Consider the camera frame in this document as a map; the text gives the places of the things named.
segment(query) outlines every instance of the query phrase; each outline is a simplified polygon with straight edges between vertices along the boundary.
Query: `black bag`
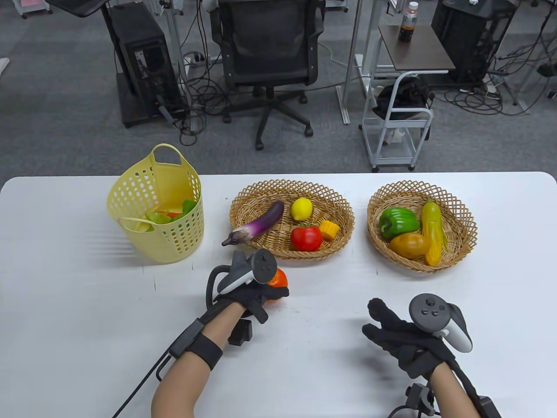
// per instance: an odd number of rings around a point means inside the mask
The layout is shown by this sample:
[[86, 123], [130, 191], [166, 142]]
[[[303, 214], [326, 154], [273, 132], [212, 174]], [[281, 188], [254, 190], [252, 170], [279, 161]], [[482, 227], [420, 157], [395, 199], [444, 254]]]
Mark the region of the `black bag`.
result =
[[[387, 109], [389, 108], [390, 97], [393, 93], [394, 85], [385, 87], [377, 96], [377, 106], [373, 112], [385, 120]], [[397, 96], [394, 99], [394, 108], [431, 108], [435, 94], [429, 91], [428, 85], [418, 77], [405, 77], [398, 85]], [[391, 120], [408, 119], [418, 112], [393, 112], [390, 114]]]

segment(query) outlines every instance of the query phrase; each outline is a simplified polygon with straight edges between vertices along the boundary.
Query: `black glove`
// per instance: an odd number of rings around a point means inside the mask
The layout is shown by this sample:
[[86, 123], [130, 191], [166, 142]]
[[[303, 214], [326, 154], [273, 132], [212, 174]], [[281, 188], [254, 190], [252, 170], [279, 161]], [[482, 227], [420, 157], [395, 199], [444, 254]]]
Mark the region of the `black glove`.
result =
[[264, 323], [268, 320], [269, 315], [263, 309], [263, 304], [268, 300], [277, 300], [289, 294], [288, 288], [274, 288], [253, 280], [249, 284], [243, 284], [235, 288], [230, 293], [217, 296], [215, 300], [229, 299], [238, 302], [246, 308], [242, 318], [254, 315], [260, 323]]
[[443, 340], [422, 331], [412, 322], [400, 319], [381, 299], [370, 300], [368, 310], [374, 320], [381, 322], [381, 328], [366, 324], [361, 331], [396, 358], [398, 366], [410, 378], [423, 376], [429, 380], [439, 364], [455, 361], [453, 353]]

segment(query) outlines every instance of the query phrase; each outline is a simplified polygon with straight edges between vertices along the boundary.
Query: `computer tower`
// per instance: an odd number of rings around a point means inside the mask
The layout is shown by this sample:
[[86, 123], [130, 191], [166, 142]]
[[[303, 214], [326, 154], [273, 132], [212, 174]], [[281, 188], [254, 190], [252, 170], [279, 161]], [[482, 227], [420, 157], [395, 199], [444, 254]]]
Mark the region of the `computer tower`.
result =
[[160, 106], [170, 113], [183, 110], [164, 33], [145, 4], [133, 2], [113, 6], [110, 18], [124, 59], [120, 64], [129, 73], [126, 83], [123, 77], [117, 78], [124, 125], [128, 126], [125, 114], [129, 113], [128, 107], [133, 106], [133, 102], [140, 103], [145, 119], [160, 116]]
[[517, 7], [507, 0], [439, 0], [431, 27], [456, 69], [456, 84], [481, 84]]

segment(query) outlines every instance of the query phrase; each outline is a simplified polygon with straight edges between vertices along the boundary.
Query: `brown bottle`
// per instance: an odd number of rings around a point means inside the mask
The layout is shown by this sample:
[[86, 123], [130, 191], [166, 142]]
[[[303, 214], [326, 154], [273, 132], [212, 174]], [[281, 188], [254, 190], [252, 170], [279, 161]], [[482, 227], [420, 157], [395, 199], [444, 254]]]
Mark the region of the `brown bottle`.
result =
[[416, 28], [416, 21], [418, 20], [418, 2], [410, 2], [402, 17], [402, 25], [400, 32], [398, 32], [398, 40], [400, 42], [410, 42], [414, 29]]

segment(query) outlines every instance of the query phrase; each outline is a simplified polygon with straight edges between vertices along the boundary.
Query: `eggplant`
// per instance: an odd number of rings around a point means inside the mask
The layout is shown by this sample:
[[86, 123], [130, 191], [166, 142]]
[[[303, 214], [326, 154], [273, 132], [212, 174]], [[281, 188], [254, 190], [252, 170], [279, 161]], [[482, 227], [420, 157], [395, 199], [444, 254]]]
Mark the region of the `eggplant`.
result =
[[265, 232], [273, 228], [281, 219], [284, 213], [284, 203], [276, 201], [271, 207], [259, 218], [237, 227], [222, 242], [222, 246], [246, 244], [256, 238], [259, 238]]

